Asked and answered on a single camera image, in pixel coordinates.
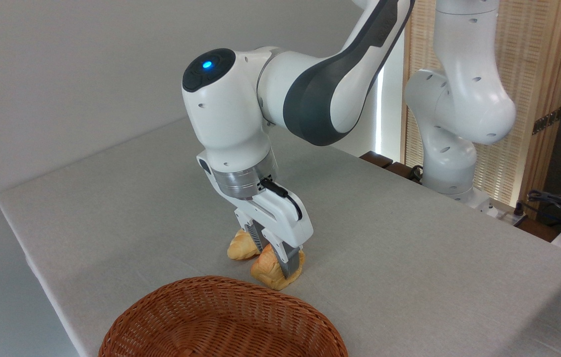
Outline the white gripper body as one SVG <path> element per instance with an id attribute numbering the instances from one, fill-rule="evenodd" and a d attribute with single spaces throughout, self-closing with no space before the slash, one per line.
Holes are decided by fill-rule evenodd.
<path id="1" fill-rule="evenodd" d="M 216 192 L 247 216 L 246 218 L 239 217 L 240 226 L 244 227 L 248 221 L 254 220 L 264 226 L 274 237 L 291 247 L 301 246 L 312 237 L 313 226 L 305 205 L 293 192 L 289 191 L 288 194 L 296 201 L 302 212 L 300 220 L 295 205 L 286 197 L 278 196 L 268 189 L 263 189 L 262 192 L 248 200 L 229 197 L 219 189 L 214 174 L 206 171 L 204 173 Z"/>

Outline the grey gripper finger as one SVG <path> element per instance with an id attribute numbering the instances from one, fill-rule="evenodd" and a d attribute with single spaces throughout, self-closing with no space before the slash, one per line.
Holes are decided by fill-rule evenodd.
<path id="1" fill-rule="evenodd" d="M 267 240 L 262 233 L 264 226 L 240 209 L 235 209 L 235 214 L 240 230 L 234 237 L 234 254 L 262 253 L 263 248 L 267 246 Z"/>
<path id="2" fill-rule="evenodd" d="M 285 279 L 289 279 L 299 268 L 299 252 L 303 246 L 293 247 L 266 229 L 266 240 L 271 244 Z"/>

